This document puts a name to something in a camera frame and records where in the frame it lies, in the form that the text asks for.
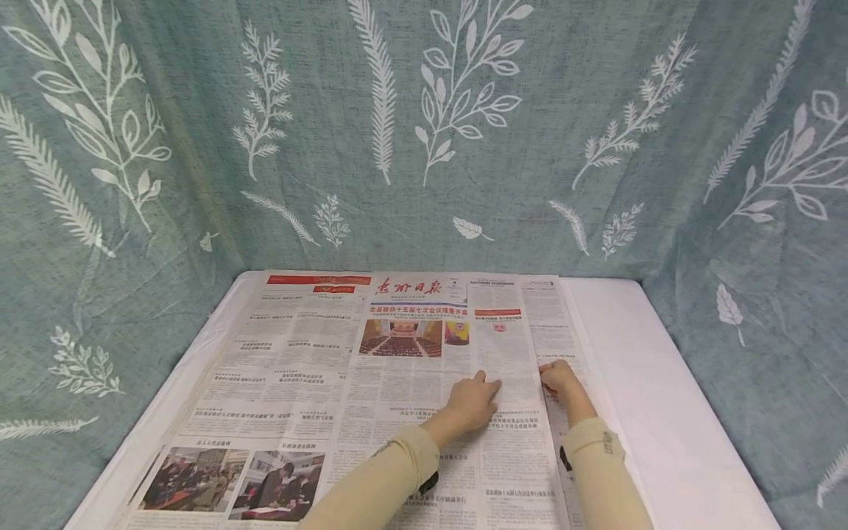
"white leaf print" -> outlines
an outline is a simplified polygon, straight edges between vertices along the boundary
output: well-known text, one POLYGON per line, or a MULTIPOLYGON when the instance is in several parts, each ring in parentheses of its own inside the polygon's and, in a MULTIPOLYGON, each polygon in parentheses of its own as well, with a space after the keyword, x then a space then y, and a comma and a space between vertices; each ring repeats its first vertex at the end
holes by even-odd
POLYGON ((816 504, 819 508, 824 507, 824 496, 829 494, 837 484, 848 478, 848 445, 836 456, 834 463, 824 473, 822 481, 816 488, 816 504))
POLYGON ((643 207, 644 203, 635 204, 630 210, 622 212, 621 215, 613 215, 612 223, 604 227, 600 247, 604 251, 604 261, 616 253, 616 248, 627 245, 636 237, 635 218, 643 207))
POLYGON ((371 11, 368 0, 348 0, 350 14, 354 18, 356 28, 371 64, 371 101, 374 125, 374 162, 382 172, 388 186, 392 181, 388 178, 388 170, 392 165, 392 135, 394 133, 394 72, 392 60, 388 56, 386 42, 382 39, 382 30, 377 25, 377 18, 371 11))
POLYGON ((298 218, 295 217, 294 214, 282 204, 275 203, 269 198, 261 197, 260 195, 256 195, 255 193, 251 192, 242 191, 242 195, 257 203, 259 206, 265 207, 271 211, 275 211, 278 214, 282 215, 283 219, 288 221, 292 228, 294 228, 294 231, 297 232, 298 236, 304 241, 312 243, 318 247, 321 246, 321 244, 318 243, 315 239, 313 239, 310 233, 306 231, 306 227, 301 224, 298 218))
POLYGON ((739 327, 744 318, 739 311, 739 306, 736 305, 736 302, 734 302, 733 297, 730 296, 723 283, 719 283, 718 290, 716 290, 716 306, 718 307, 718 320, 725 324, 736 326, 736 332, 739 335, 739 344, 744 348, 745 339, 742 338, 742 329, 739 327))
POLYGON ((515 10, 512 11, 512 13, 507 14, 505 16, 505 18, 513 19, 513 20, 521 20, 521 19, 525 19, 532 12, 533 12, 533 6, 529 6, 529 5, 524 4, 522 6, 518 6, 517 8, 515 8, 515 10))
MULTIPOLYGON (((826 106, 822 108, 817 98, 821 99, 824 92, 812 92, 810 107, 815 109, 818 105, 819 111, 828 116, 830 109, 839 108, 840 101, 835 93, 828 92, 826 106)), ((780 191, 792 194, 795 206, 803 215, 815 220, 828 220, 824 203, 813 193, 848 191, 848 178, 842 175, 831 176, 848 161, 844 153, 834 153, 836 148, 848 144, 848 133, 845 133, 843 127, 848 121, 848 115, 836 121, 823 118, 814 126, 807 126, 807 118, 806 104, 802 103, 795 111, 792 128, 782 131, 768 149, 763 160, 762 178, 756 178, 757 170, 754 166, 748 170, 745 192, 734 211, 718 226, 718 230, 735 216, 747 217, 755 223, 774 220, 772 215, 761 213, 764 210, 762 205, 768 204, 769 208, 774 206, 783 196, 767 197, 780 191), (823 130, 817 133, 815 126, 822 124, 823 130)))
POLYGON ((41 420, 12 420, 0 421, 0 440, 11 438, 29 438, 56 432, 76 432, 97 421, 99 416, 91 420, 41 421, 41 420))
POLYGON ((432 25, 436 28, 436 32, 445 42, 452 42, 453 39, 450 37, 450 24, 448 23, 448 17, 444 16, 441 11, 437 11, 432 9, 430 11, 430 18, 432 19, 432 25))
POLYGON ((32 76, 32 80, 38 83, 41 88, 53 92, 54 94, 73 94, 82 91, 79 85, 64 75, 50 70, 42 70, 38 72, 32 76))
POLYGON ((806 105, 804 103, 795 111, 795 118, 792 120, 792 130, 794 136, 798 136, 804 130, 806 125, 806 105))
POLYGON ((97 346, 92 355, 91 347, 80 346, 70 333, 56 326, 50 337, 56 345, 53 358, 59 363, 47 371, 62 377, 56 388, 68 388, 71 393, 96 394, 99 398, 120 390, 120 378, 113 376, 114 366, 109 362, 109 352, 97 346))
POLYGON ((449 148, 450 148, 450 140, 445 140, 444 143, 442 143, 442 145, 438 146, 438 149, 436 149, 436 154, 434 156, 435 157, 442 156, 443 154, 448 152, 449 148))
MULTIPOLYGON (((135 52, 125 43, 119 42, 117 38, 117 35, 122 33, 118 30, 121 23, 120 14, 114 3, 107 4, 105 12, 103 2, 99 1, 92 2, 92 5, 87 8, 83 7, 85 20, 93 28, 93 31, 88 31, 87 34, 97 38, 93 42, 77 31, 74 42, 87 66, 97 73, 97 75, 89 75, 88 69, 75 64, 66 51, 72 20, 65 1, 56 2, 52 10, 47 2, 30 0, 30 4, 49 29, 58 54, 46 43, 20 28, 6 27, 4 29, 28 52, 64 67, 63 72, 39 71, 33 79, 41 88, 53 94, 64 96, 81 94, 78 98, 70 98, 73 103, 62 101, 46 92, 43 96, 50 106, 68 117, 65 125, 77 143, 88 153, 112 166, 112 172, 116 174, 118 180, 115 185, 121 194, 119 204, 124 205, 121 208, 126 212, 127 201, 124 199, 126 197, 138 214, 139 220, 144 224, 144 228, 148 233, 152 233, 153 229, 142 212, 142 205, 153 198, 153 194, 148 193, 145 197, 138 197, 136 187, 131 185, 133 179, 130 173, 135 169, 135 162, 138 159, 165 161, 170 158, 171 151, 164 146, 149 145, 157 132, 165 133, 165 126, 156 113, 149 94, 145 94, 145 115, 148 117, 147 135, 141 133, 135 110, 126 109, 125 105, 121 105, 120 114, 114 110, 116 100, 129 86, 129 81, 137 80, 142 84, 145 82, 135 52), (119 68, 113 68, 112 65, 116 62, 120 63, 119 68), (80 103, 79 98, 84 98, 84 101, 80 103), (120 131, 120 137, 116 135, 116 131, 120 131)), ((125 218, 126 215, 119 214, 122 226, 125 218)))
POLYGON ((43 40, 29 31, 10 25, 5 25, 3 29, 12 37, 13 41, 20 44, 27 52, 48 61, 59 61, 59 57, 53 53, 53 50, 43 40))
POLYGON ((112 171, 109 170, 101 170, 99 168, 92 168, 92 175, 96 176, 99 180, 106 182, 107 184, 111 184, 113 186, 118 185, 118 177, 112 171))
POLYGON ((88 40, 88 37, 82 35, 81 33, 76 34, 76 45, 79 47, 80 52, 82 52, 82 57, 85 58, 86 61, 94 68, 99 74, 103 73, 103 63, 100 61, 100 55, 98 54, 98 50, 94 47, 91 41, 88 40))
POLYGON ((466 31, 466 58, 468 60, 471 60, 471 53, 474 52, 475 44, 477 44, 477 21, 472 20, 468 25, 468 31, 466 31))
POLYGON ((712 168, 710 177, 707 179, 704 204, 710 198, 712 190, 716 189, 724 181, 724 178, 730 172, 730 168, 733 167, 736 160, 745 152, 754 135, 766 123, 768 114, 778 101, 778 96, 786 85, 786 79, 795 65, 795 59, 798 57, 798 50, 801 48, 801 42, 804 40, 804 35, 806 35, 807 26, 810 24, 812 7, 815 3, 816 0, 796 0, 794 7, 795 17, 789 25, 789 33, 780 52, 780 59, 774 68, 772 77, 768 80, 766 95, 751 111, 742 128, 739 129, 734 139, 730 142, 730 145, 724 149, 722 156, 712 168))
POLYGON ((830 90, 812 91, 812 113, 827 121, 838 121, 840 118, 840 99, 830 90))
POLYGON ((613 120, 607 126, 606 134, 598 141, 598 147, 592 151, 585 150, 586 163, 574 177, 572 190, 577 189, 577 183, 590 167, 616 165, 621 161, 619 157, 605 155, 608 150, 635 151, 639 148, 639 144, 633 141, 630 135, 637 132, 652 132, 659 128, 660 124, 656 118, 671 107, 671 98, 683 90, 681 75, 683 70, 692 63, 697 52, 695 46, 684 48, 685 40, 685 33, 677 35, 668 47, 668 53, 654 58, 654 63, 650 67, 650 77, 644 78, 639 88, 642 99, 645 101, 644 109, 640 113, 634 102, 625 105, 624 123, 627 126, 623 131, 618 132, 617 122, 613 120), (656 84, 651 77, 658 78, 656 84))
POLYGON ((748 176, 745 178, 745 192, 748 193, 754 187, 756 181, 756 168, 752 165, 748 168, 748 176))
POLYGON ((350 233, 350 227, 344 222, 344 218, 338 213, 338 197, 328 195, 326 202, 315 206, 315 223, 324 234, 324 238, 332 243, 338 251, 343 243, 342 239, 350 233))
POLYGON ((460 126, 456 127, 456 130, 462 135, 462 137, 468 138, 469 140, 479 140, 483 137, 483 134, 475 126, 460 126))
POLYGON ((424 129, 421 129, 419 126, 416 126, 416 136, 423 143, 427 143, 427 132, 424 129))
POLYGON ((483 239, 494 241, 491 237, 483 233, 483 228, 481 226, 475 225, 469 220, 460 219, 459 217, 454 216, 454 226, 456 227, 456 231, 462 234, 465 239, 474 239, 475 237, 483 236, 483 239))
POLYGON ((142 175, 138 177, 137 189, 139 197, 150 191, 150 173, 147 170, 142 171, 142 175))
POLYGON ((80 119, 79 116, 76 115, 76 112, 64 101, 59 98, 54 98, 50 94, 43 94, 44 99, 50 104, 51 107, 58 110, 62 114, 69 116, 71 118, 80 119))
POLYGON ((577 215, 577 212, 560 201, 548 201, 548 204, 550 204, 553 209, 560 212, 569 224, 571 224, 572 233, 574 234, 574 240, 577 241, 577 246, 588 256, 589 250, 586 244, 586 231, 583 229, 583 221, 580 219, 580 216, 577 215))
POLYGON ((282 53, 280 40, 273 33, 266 35, 264 40, 260 39, 250 20, 244 23, 244 38, 242 55, 250 63, 245 67, 247 76, 259 86, 262 94, 260 96, 255 90, 248 90, 248 100, 256 107, 260 118, 250 110, 243 109, 246 125, 244 129, 233 127, 232 131, 239 145, 248 151, 248 173, 250 178, 256 180, 254 159, 270 156, 279 149, 276 144, 261 142, 268 138, 285 137, 285 133, 276 129, 273 122, 285 123, 293 117, 288 110, 282 109, 288 101, 288 94, 282 90, 288 86, 289 77, 276 61, 282 53))
POLYGON ((218 237, 219 235, 220 232, 216 232, 214 234, 206 232, 206 235, 200 240, 200 248, 202 248, 205 252, 212 252, 212 238, 218 237))
POLYGON ((451 28, 447 16, 443 13, 436 10, 430 12, 436 32, 448 43, 448 47, 447 52, 440 47, 428 48, 424 51, 426 64, 421 64, 421 75, 426 82, 421 91, 421 113, 430 127, 429 131, 416 127, 416 136, 427 146, 423 186, 427 185, 427 176, 433 165, 448 162, 456 154, 456 151, 442 149, 444 139, 440 138, 440 135, 443 132, 453 129, 464 138, 480 139, 483 137, 480 129, 464 123, 465 120, 475 114, 482 114, 491 126, 506 127, 506 119, 501 113, 513 110, 521 102, 521 98, 517 96, 501 96, 495 103, 487 104, 494 94, 494 82, 490 81, 477 94, 471 108, 468 108, 471 89, 466 88, 463 83, 481 65, 488 64, 496 75, 510 76, 520 72, 516 63, 503 58, 518 52, 524 41, 516 39, 501 46, 501 36, 495 32, 505 20, 522 20, 533 11, 529 5, 516 8, 517 1, 506 9, 502 9, 501 2, 489 2, 486 24, 483 27, 478 25, 475 19, 478 4, 478 0, 463 0, 454 28, 451 28), (460 46, 465 49, 464 58, 460 46), (430 67, 448 72, 444 73, 444 77, 436 78, 430 67))
POLYGON ((38 137, 32 125, 0 94, 0 129, 12 152, 35 176, 36 188, 47 197, 53 211, 64 221, 71 235, 87 247, 97 247, 110 258, 115 254, 103 243, 103 230, 86 205, 80 201, 59 163, 53 158, 47 141, 38 137))
POLYGON ((124 143, 130 150, 135 147, 138 142, 138 137, 142 132, 141 126, 138 124, 138 116, 130 109, 124 114, 124 119, 120 122, 120 133, 124 137, 124 143))

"newspaper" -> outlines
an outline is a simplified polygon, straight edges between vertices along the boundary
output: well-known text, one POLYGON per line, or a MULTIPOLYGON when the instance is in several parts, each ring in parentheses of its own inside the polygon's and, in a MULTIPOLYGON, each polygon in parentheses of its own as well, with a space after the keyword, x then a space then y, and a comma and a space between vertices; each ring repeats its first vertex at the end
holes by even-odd
POLYGON ((537 368, 589 384, 555 276, 269 271, 226 344, 115 527, 295 527, 477 370, 503 380, 498 412, 387 528, 583 527, 537 368))

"beige sleeve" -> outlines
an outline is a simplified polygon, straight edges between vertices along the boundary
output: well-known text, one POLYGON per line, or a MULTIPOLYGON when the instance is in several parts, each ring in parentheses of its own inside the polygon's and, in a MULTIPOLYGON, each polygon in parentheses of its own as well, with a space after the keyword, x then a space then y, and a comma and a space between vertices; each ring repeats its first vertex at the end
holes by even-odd
POLYGON ((333 486, 298 530, 381 530, 437 469, 430 435, 407 427, 333 486))
POLYGON ((624 466, 618 435, 600 418, 580 421, 562 437, 574 471, 587 530, 651 530, 639 491, 624 466))

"printed photograph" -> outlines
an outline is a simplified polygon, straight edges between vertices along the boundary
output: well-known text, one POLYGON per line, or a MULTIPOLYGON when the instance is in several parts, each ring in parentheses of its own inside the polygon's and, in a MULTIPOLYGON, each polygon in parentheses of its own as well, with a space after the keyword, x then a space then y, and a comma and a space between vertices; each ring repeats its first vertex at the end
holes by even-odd
POLYGON ((256 451, 229 518, 300 521, 315 501, 324 453, 256 451))
POLYGON ((467 346, 470 327, 468 322, 445 321, 444 343, 450 346, 467 346))
POLYGON ((370 320, 360 355, 375 357, 442 356, 442 321, 370 320))
POLYGON ((153 477, 140 507, 226 511, 249 453, 246 449, 175 447, 153 477))

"curtain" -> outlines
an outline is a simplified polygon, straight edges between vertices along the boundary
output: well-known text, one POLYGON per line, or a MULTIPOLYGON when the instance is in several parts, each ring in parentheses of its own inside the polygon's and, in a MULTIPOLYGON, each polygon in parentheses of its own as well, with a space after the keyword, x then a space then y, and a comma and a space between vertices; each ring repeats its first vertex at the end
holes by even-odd
POLYGON ((844 2, 0 25, 3 527, 63 524, 232 279, 275 267, 641 281, 780 523, 844 527, 844 2))

